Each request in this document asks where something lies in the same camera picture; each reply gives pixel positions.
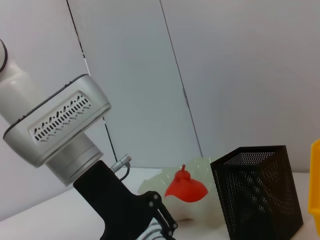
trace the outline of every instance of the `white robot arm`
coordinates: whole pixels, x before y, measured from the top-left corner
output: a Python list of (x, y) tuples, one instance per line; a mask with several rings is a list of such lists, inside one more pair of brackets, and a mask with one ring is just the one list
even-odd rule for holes
[(131, 158), (126, 155), (108, 168), (100, 160), (103, 153), (84, 133), (110, 108), (108, 98), (88, 74), (45, 99), (0, 40), (0, 114), (10, 124), (4, 141), (31, 165), (46, 164), (66, 186), (73, 183), (103, 218), (102, 240), (135, 240), (153, 218), (160, 223), (162, 235), (173, 240), (178, 225), (160, 195), (136, 196), (115, 176)]

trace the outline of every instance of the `red object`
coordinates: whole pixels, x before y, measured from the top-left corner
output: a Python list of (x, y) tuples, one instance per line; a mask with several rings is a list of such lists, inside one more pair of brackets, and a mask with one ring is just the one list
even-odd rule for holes
[(208, 190), (201, 182), (192, 179), (185, 167), (186, 165), (183, 164), (182, 169), (175, 173), (164, 196), (173, 195), (184, 202), (194, 203), (203, 199), (208, 194)]

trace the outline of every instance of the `perforated metal basket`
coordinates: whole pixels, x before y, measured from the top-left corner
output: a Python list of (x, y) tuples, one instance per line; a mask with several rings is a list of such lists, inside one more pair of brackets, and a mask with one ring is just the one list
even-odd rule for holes
[(286, 146), (240, 147), (211, 169), (231, 240), (288, 240), (302, 226)]

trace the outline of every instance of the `table surface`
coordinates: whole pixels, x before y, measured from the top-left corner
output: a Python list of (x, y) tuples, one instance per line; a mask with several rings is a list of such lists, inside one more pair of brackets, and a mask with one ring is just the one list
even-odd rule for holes
[[(149, 179), (159, 169), (132, 168), (123, 182), (132, 193), (137, 193), (144, 179)], [(294, 173), (304, 225), (293, 240), (319, 239), (313, 217), (308, 214), (309, 173)], [(34, 206), (0, 222), (1, 240), (99, 240), (105, 229), (104, 221), (75, 190)], [(196, 222), (179, 222), (174, 232), (177, 240), (228, 240), (226, 225), (209, 228)]]

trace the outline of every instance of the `yellow container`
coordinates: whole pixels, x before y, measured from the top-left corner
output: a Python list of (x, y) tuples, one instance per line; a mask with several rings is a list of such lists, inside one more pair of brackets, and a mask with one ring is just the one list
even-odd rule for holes
[(309, 213), (313, 215), (320, 236), (320, 139), (311, 146)]

